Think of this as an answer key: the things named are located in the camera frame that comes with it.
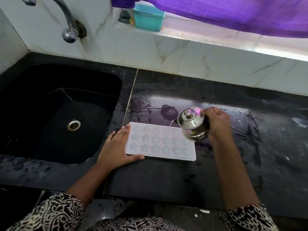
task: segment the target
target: window sill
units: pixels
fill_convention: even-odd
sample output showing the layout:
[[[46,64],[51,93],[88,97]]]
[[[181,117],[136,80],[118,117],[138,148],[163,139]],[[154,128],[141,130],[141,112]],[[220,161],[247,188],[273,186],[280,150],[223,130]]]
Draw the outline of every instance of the window sill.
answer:
[[[166,13],[159,32],[118,22],[119,8],[112,8],[114,27],[134,32],[242,49],[284,58],[308,61],[307,38],[283,38],[240,32]]]

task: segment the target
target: chrome faucet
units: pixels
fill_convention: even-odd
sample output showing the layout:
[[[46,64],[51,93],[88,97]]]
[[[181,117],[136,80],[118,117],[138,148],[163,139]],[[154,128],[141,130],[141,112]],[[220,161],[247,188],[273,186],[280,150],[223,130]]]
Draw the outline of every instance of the chrome faucet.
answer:
[[[26,5],[36,6],[36,0],[22,0]],[[75,19],[69,7],[63,0],[54,0],[63,11],[68,28],[62,31],[62,38],[68,43],[74,43],[78,37],[87,36],[86,27],[79,20]]]

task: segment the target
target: person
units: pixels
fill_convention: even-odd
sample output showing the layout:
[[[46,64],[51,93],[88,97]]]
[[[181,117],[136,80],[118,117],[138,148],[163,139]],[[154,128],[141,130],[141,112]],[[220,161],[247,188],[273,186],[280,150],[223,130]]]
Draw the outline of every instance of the person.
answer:
[[[209,141],[213,146],[226,211],[222,220],[227,230],[278,230],[253,189],[241,156],[233,141],[229,115],[216,107],[201,111],[210,122]],[[143,155],[126,155],[130,125],[112,132],[97,163],[65,193],[54,195],[34,208],[8,230],[76,230],[95,191],[108,174],[122,165],[143,160]],[[183,231],[156,217],[101,220],[88,230]]]

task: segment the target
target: granite countertop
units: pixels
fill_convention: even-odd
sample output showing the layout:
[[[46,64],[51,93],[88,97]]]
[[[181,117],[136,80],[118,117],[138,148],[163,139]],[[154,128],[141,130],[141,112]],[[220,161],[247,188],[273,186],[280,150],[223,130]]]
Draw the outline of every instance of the granite countertop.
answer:
[[[189,106],[225,110],[261,202],[275,216],[308,218],[308,97],[37,53],[3,73],[0,90],[29,66],[41,63],[95,69],[122,79],[108,133],[130,121],[168,126]],[[113,171],[103,195],[223,209],[213,149],[208,140],[195,146],[194,162],[146,157]],[[65,165],[0,155],[0,184],[64,191],[97,156],[98,152],[86,162]]]

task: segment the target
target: teal plastic container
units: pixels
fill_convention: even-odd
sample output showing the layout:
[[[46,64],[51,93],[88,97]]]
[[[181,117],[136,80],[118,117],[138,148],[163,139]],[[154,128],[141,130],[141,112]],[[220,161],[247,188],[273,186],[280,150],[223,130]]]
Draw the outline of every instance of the teal plastic container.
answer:
[[[154,6],[137,4],[134,8],[136,28],[159,32],[165,12]]]

